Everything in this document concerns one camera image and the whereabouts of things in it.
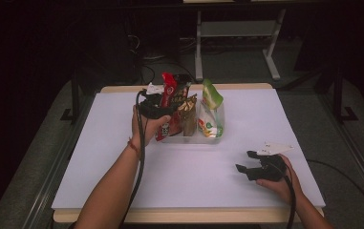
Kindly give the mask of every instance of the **person's hand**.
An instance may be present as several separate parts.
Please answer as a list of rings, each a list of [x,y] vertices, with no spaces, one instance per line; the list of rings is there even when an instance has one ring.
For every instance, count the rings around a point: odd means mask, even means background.
[[[289,178],[291,178],[291,183],[294,188],[295,195],[297,197],[304,195],[303,191],[301,189],[300,181],[298,180],[298,176],[295,174],[295,171],[292,169],[289,159],[283,155],[280,155],[280,157],[284,160],[284,162],[288,166],[288,169],[286,170],[286,175]],[[275,192],[287,204],[291,203],[291,193],[289,191],[288,185],[286,184],[286,182],[284,181],[283,178],[277,182],[266,180],[266,179],[257,179],[256,183],[262,187],[265,187],[265,188]]]
[[[140,146],[139,125],[136,106],[134,106],[133,111],[134,114],[132,117],[132,142],[135,145]],[[170,115],[164,115],[158,119],[148,119],[143,115],[141,115],[140,117],[142,120],[142,128],[145,132],[145,146],[148,145],[149,141],[155,135],[155,132],[158,130],[158,128],[170,120]]]

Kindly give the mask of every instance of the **black cable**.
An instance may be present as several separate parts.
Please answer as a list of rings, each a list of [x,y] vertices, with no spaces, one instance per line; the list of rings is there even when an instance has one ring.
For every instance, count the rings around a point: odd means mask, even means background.
[[[51,218],[48,221],[48,224],[47,224],[46,228],[54,229],[54,211],[51,214]]]
[[[155,79],[155,70],[153,70],[151,67],[148,67],[146,65],[142,65],[142,67],[146,68],[146,69],[148,69],[148,70],[150,70],[152,72],[152,78],[148,82],[145,82],[145,79],[143,78],[143,74],[141,75],[141,79],[142,79],[143,84],[149,84],[149,83],[153,82],[154,79]]]
[[[218,41],[219,39],[212,39],[212,42],[213,44],[215,44],[216,46],[214,45],[211,45],[210,42],[207,42],[210,50],[212,51],[205,51],[205,46],[202,45],[202,55],[219,55],[219,54],[223,54],[225,52],[232,52],[235,50],[235,44],[232,42],[232,43],[229,43],[229,44],[225,44],[225,40],[224,42],[220,42]]]
[[[291,170],[289,169],[289,166],[285,163],[287,169],[289,170],[289,176],[287,176],[283,171],[281,171],[277,166],[275,166],[273,163],[267,162],[268,165],[272,166],[274,169],[276,169],[284,178],[284,181],[289,187],[289,192],[291,194],[291,206],[289,211],[289,221],[287,223],[286,228],[290,229],[292,227],[292,224],[294,223],[294,216],[295,216],[295,205],[297,204],[296,196],[294,192],[294,187],[292,186],[292,176],[291,176]]]
[[[187,53],[188,51],[192,51],[197,44],[196,38],[190,38],[190,39],[185,39],[185,40],[191,40],[189,43],[187,43],[187,45],[183,45],[182,47],[180,47],[179,49],[179,53],[180,54],[184,54]]]
[[[136,104],[135,104],[136,111],[137,111],[138,127],[139,127],[139,138],[140,138],[139,171],[138,171],[137,181],[136,181],[134,189],[132,191],[127,210],[125,212],[124,217],[122,218],[122,221],[121,221],[121,224],[119,225],[119,228],[121,228],[122,225],[124,224],[125,218],[126,218],[126,216],[128,214],[128,211],[130,210],[131,204],[134,201],[135,195],[137,194],[137,191],[138,191],[138,188],[139,188],[139,185],[140,185],[140,181],[142,180],[143,167],[144,167],[144,164],[145,164],[145,132],[144,132],[144,129],[142,127],[142,118],[141,118],[140,113],[139,113],[139,96],[141,94],[142,94],[142,92],[138,92],[137,98],[136,98]]]
[[[356,182],[354,182],[349,176],[347,176],[345,173],[343,173],[342,171],[336,169],[335,167],[333,167],[332,165],[325,163],[325,162],[321,162],[318,160],[313,160],[313,159],[307,159],[308,162],[312,162],[312,163],[316,163],[316,164],[321,164],[321,165],[325,165],[333,170],[335,170],[337,173],[339,173],[340,175],[342,175],[343,177],[345,177],[351,184],[354,185],[354,187],[357,188],[357,190],[361,193],[361,195],[364,197],[364,191],[363,189],[356,184]]]

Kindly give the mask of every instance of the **white tabletop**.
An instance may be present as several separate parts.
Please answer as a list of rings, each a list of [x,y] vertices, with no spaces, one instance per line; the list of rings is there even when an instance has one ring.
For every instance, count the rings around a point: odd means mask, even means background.
[[[325,206],[275,90],[219,92],[225,98],[221,141],[197,145],[153,139],[146,147],[144,174],[130,213],[150,209],[288,209],[271,191],[236,170],[235,164],[259,167],[259,161],[248,158],[246,151],[261,149],[265,141],[293,146],[285,155],[297,171],[303,191],[315,206]],[[193,93],[201,98],[200,91]],[[78,212],[126,146],[135,97],[136,93],[96,95],[56,194],[53,208],[57,212]]]

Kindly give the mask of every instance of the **wire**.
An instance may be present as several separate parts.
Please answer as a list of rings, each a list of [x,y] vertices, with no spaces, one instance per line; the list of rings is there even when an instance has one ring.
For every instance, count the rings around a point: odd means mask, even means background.
[[[166,56],[163,54],[160,54],[160,55],[156,55],[156,56],[152,56],[152,57],[143,57],[143,60],[155,61],[155,60],[163,59],[164,57],[166,57]]]
[[[138,120],[138,127],[139,127],[139,138],[140,138],[140,159],[139,159],[139,171],[138,171],[138,177],[137,177],[137,181],[135,183],[134,189],[132,191],[131,197],[130,197],[130,201],[127,207],[127,211],[125,212],[124,217],[122,218],[121,224],[119,225],[119,228],[121,228],[124,224],[125,218],[128,214],[128,211],[130,210],[131,204],[134,201],[135,195],[137,194],[139,185],[140,185],[140,181],[142,180],[142,175],[143,175],[143,167],[145,164],[145,129],[142,127],[142,118],[140,116],[139,113],[139,96],[142,94],[142,91],[139,91],[136,97],[136,111],[137,111],[137,120]]]
[[[294,216],[295,216],[295,205],[297,204],[296,202],[296,196],[295,196],[295,192],[294,192],[294,188],[292,186],[292,182],[291,182],[291,170],[289,169],[289,166],[285,163],[285,166],[288,168],[289,170],[289,176],[288,177],[285,173],[283,173],[283,171],[281,171],[277,166],[275,166],[273,163],[267,162],[268,165],[272,166],[274,169],[276,169],[281,175],[283,175],[284,181],[286,182],[286,184],[289,187],[289,192],[291,193],[291,206],[290,206],[290,211],[289,211],[289,221],[287,223],[286,228],[290,229],[292,227],[292,224],[294,223]]]
[[[143,73],[140,75],[141,84],[149,84],[155,79],[155,70],[153,70],[151,67],[148,67],[146,65],[142,65],[143,68],[146,68],[152,72],[152,78],[148,82],[145,82],[145,79],[143,78]]]
[[[185,41],[188,41],[187,44],[182,44],[182,46],[179,48],[179,52],[180,53],[184,53],[184,52],[187,52],[187,51],[190,51],[192,50],[193,48],[195,48],[195,45],[197,44],[196,42],[196,38],[194,37],[191,37],[191,38],[181,38],[181,44]]]
[[[54,229],[54,211],[51,214],[51,218],[48,221],[48,224],[47,224],[46,228]]]
[[[208,40],[203,40],[202,41],[202,55],[219,55],[225,52],[232,52],[235,50],[235,38],[229,38],[229,40],[232,40],[232,43],[229,43],[230,47],[228,44],[225,44],[225,38],[224,37],[219,37],[218,39],[212,37],[212,39],[207,38]]]
[[[347,176],[345,173],[343,173],[342,171],[336,169],[335,167],[333,167],[332,165],[328,164],[328,163],[325,163],[325,162],[321,162],[321,161],[318,161],[318,160],[313,160],[313,159],[307,159],[308,162],[312,162],[312,163],[316,163],[316,164],[321,164],[321,165],[325,165],[333,170],[335,170],[337,173],[339,173],[340,175],[342,175],[343,177],[345,177],[351,184],[354,185],[354,187],[357,188],[357,190],[361,193],[361,195],[363,195],[364,197],[364,191],[363,189],[356,184],[356,182],[354,182],[349,176]]]
[[[137,50],[140,45],[139,38],[135,35],[128,35],[128,38],[134,38],[135,40],[137,40],[137,45],[135,45],[135,48],[134,48],[134,50]]]

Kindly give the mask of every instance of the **forearm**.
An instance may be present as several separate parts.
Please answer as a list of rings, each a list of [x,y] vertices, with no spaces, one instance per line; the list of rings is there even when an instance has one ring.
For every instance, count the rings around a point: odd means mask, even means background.
[[[118,228],[129,204],[138,162],[135,150],[127,146],[90,194],[76,229]]]
[[[296,212],[303,225],[307,229],[333,228],[327,220],[316,210],[308,198],[299,195],[296,200]]]

